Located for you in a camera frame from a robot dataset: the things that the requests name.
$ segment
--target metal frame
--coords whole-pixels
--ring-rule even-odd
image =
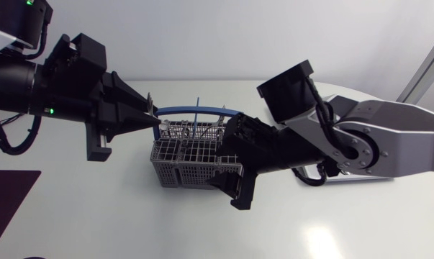
[[[416,104],[434,83],[434,47],[418,68],[412,80],[397,98],[398,102]]]

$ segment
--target gray wire basket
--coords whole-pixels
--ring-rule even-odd
[[[242,173],[236,155],[215,155],[222,144],[225,124],[164,122],[150,159],[163,187],[213,189],[207,180],[216,174]]]

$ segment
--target basket handle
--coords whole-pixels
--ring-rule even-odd
[[[159,108],[154,115],[157,117],[161,115],[170,114],[211,114],[217,116],[234,117],[236,114],[241,113],[239,111],[231,109],[223,109],[216,107],[205,107],[205,106],[173,106]],[[159,132],[159,126],[153,127],[154,139],[159,140],[161,136]]]

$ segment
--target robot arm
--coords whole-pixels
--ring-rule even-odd
[[[342,96],[322,100],[306,60],[258,87],[276,129],[244,114],[227,124],[220,154],[236,153],[241,176],[209,180],[249,209],[260,173],[319,164],[328,176],[340,171],[400,177],[434,171],[434,113],[390,101],[357,102]]]
[[[150,100],[130,88],[116,72],[107,73],[105,47],[80,34],[63,35],[44,65],[36,58],[45,46],[53,10],[45,0],[0,1],[0,110],[33,114],[29,137],[11,147],[0,125],[0,148],[10,155],[26,151],[36,137],[40,117],[83,122],[87,159],[105,161],[111,154],[106,142],[115,135],[160,124],[151,114]],[[36,49],[23,55],[24,48]]]

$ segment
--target white tabletop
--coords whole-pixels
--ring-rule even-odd
[[[225,104],[270,123],[256,91],[260,83],[131,86],[151,92],[157,106],[194,105],[199,96],[201,106]],[[317,87],[323,96],[371,99],[339,86]],[[6,126],[15,145],[31,120]],[[162,188],[149,161],[151,129],[115,137],[105,163],[86,161],[85,136],[80,123],[46,118],[27,153],[0,151],[0,169],[42,171],[0,239],[0,259],[434,258],[434,173],[318,188],[291,171],[267,173],[257,179],[252,209],[242,212],[220,191]]]

